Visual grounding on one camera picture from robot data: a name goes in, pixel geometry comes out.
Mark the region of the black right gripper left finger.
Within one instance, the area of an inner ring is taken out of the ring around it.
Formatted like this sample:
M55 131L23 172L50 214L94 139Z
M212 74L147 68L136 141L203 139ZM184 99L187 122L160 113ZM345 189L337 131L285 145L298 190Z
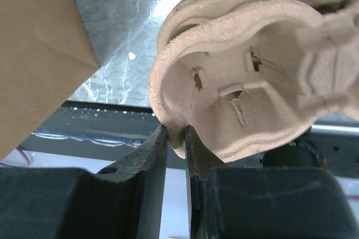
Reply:
M98 173L1 169L1 237L158 238L167 147L161 125Z

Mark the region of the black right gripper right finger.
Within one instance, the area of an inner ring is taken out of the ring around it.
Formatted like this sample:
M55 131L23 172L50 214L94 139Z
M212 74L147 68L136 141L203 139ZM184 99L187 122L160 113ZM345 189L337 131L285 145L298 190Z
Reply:
M231 168L184 131L191 238L357 238L358 224L317 146L295 140L259 168Z

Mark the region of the single brown pulp carrier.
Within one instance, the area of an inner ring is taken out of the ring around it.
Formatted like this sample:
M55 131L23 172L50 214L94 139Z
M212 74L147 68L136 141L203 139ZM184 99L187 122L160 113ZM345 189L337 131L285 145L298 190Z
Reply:
M358 8L244 4L166 44L149 99L179 157L193 126L224 162L284 145L327 113L358 119Z

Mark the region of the brown paper bag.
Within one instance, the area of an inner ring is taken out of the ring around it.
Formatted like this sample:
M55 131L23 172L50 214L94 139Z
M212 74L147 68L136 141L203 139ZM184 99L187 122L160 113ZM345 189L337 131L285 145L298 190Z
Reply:
M97 70L74 0L1 0L1 157Z

